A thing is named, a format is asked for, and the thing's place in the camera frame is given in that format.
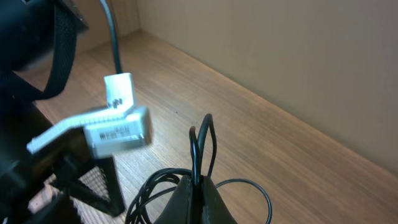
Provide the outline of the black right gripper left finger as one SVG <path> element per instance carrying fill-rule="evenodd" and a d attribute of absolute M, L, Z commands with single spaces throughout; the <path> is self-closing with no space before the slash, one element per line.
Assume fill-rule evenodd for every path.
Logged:
<path fill-rule="evenodd" d="M 185 175 L 180 179 L 166 207 L 154 224 L 188 224 L 191 190 L 191 177 Z"/>

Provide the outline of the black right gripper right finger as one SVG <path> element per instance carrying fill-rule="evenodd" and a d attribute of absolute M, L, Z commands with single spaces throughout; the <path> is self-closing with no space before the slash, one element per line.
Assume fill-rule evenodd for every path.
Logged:
<path fill-rule="evenodd" d="M 202 224 L 237 224 L 209 177 L 203 178 Z"/>

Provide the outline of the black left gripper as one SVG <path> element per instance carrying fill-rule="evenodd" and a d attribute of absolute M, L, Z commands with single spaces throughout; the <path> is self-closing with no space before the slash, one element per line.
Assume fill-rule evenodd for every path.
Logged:
<path fill-rule="evenodd" d="M 36 154 L 28 150 L 51 125 L 35 105 L 1 115 L 1 223 L 81 223 L 70 196 L 112 217 L 122 214 L 114 159 L 90 159 L 82 129 L 67 131 Z M 29 202 L 52 174 L 59 193 L 32 213 Z"/>

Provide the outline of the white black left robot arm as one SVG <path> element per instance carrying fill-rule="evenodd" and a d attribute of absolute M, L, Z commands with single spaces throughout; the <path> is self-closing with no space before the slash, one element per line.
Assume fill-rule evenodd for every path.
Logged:
<path fill-rule="evenodd" d="M 71 1 L 1 2 L 1 221 L 81 223 L 74 200 L 116 217 L 125 209 L 112 158 L 94 159 L 82 128 L 33 154 L 52 127 L 35 101 L 59 95 L 87 29 Z"/>

